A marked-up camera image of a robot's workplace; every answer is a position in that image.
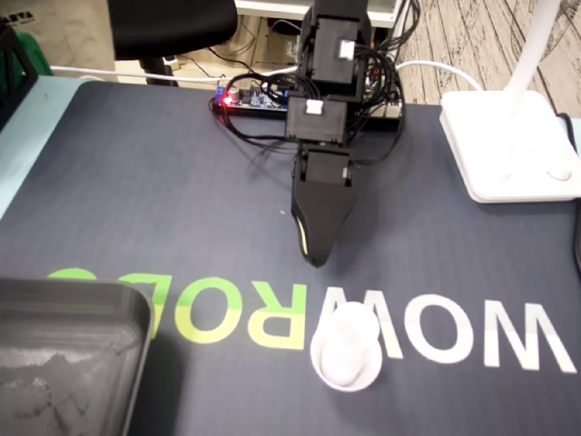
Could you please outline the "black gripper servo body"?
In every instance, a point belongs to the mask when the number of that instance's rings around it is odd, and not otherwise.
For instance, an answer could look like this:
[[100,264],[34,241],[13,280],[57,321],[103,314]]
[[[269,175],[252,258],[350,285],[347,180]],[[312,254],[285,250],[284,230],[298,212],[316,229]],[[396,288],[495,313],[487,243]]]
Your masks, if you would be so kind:
[[304,183],[352,186],[354,161],[347,149],[302,145],[294,158],[293,178]]

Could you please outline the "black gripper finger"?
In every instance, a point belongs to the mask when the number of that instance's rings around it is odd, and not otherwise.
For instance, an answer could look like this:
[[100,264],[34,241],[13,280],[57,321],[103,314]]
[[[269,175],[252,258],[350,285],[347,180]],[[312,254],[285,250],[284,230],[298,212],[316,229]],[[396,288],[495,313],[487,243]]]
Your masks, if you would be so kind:
[[293,181],[291,214],[301,220],[308,242],[312,266],[323,266],[330,257],[337,233],[357,199],[353,186]]
[[293,217],[293,219],[296,223],[296,226],[297,226],[301,253],[305,259],[308,259],[309,249],[308,249],[307,236],[306,236],[304,226],[303,226],[300,218],[295,213],[292,214],[292,217]]

